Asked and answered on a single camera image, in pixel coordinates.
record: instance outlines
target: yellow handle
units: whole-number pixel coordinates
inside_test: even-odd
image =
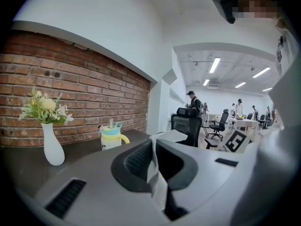
[[[124,140],[126,144],[130,143],[130,140],[125,135],[120,134],[118,135],[118,138]]]

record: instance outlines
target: floor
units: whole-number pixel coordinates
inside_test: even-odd
[[[213,130],[211,128],[206,129],[206,130],[207,130],[207,133],[213,133]],[[251,136],[251,135],[253,135],[254,130],[255,129],[248,128],[248,130],[246,131],[246,134]],[[228,131],[228,135],[230,135],[232,133],[232,131],[233,131],[233,126],[230,126],[230,129]],[[225,142],[225,138],[227,136],[226,135],[226,130],[225,131],[221,131],[220,133],[221,133],[221,135],[224,136],[222,142]],[[201,149],[206,149],[206,147],[207,147],[207,142],[205,141],[205,138],[206,138],[206,135],[205,135],[204,129],[201,128],[199,136],[198,136],[198,147],[201,148]],[[260,141],[260,139],[261,138],[258,136],[258,132],[255,132],[254,141],[258,142],[258,141]],[[218,150],[218,149],[220,149],[221,146],[222,146],[221,139],[219,137],[214,137],[213,140],[215,140],[216,142],[218,142],[219,146],[217,148],[210,148],[210,150]]]

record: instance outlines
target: vent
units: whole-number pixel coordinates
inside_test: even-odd
[[[72,180],[46,207],[46,209],[58,218],[62,218],[71,207],[86,182],[78,179]]]

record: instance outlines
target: fluorescent light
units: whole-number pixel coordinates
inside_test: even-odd
[[[245,84],[246,82],[242,82],[241,84],[237,85],[235,88],[241,87]]]
[[[208,84],[209,80],[205,80],[205,83],[203,84],[204,86],[206,86]]]
[[[273,89],[273,87],[272,88],[268,88],[268,89],[264,89],[263,91],[267,91],[267,90],[270,90],[270,89]]]
[[[215,58],[213,65],[211,67],[211,70],[209,71],[209,73],[214,73],[219,61],[221,60],[221,58]]]
[[[265,68],[263,71],[261,71],[258,74],[254,75],[253,78],[258,77],[259,75],[263,74],[264,72],[268,71],[269,69],[270,69],[269,67]]]

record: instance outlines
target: brick wall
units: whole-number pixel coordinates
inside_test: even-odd
[[[69,41],[13,31],[0,54],[1,145],[43,145],[37,119],[18,121],[35,87],[51,97],[62,93],[74,121],[55,125],[61,144],[99,137],[109,118],[123,130],[146,131],[150,82],[123,65]]]

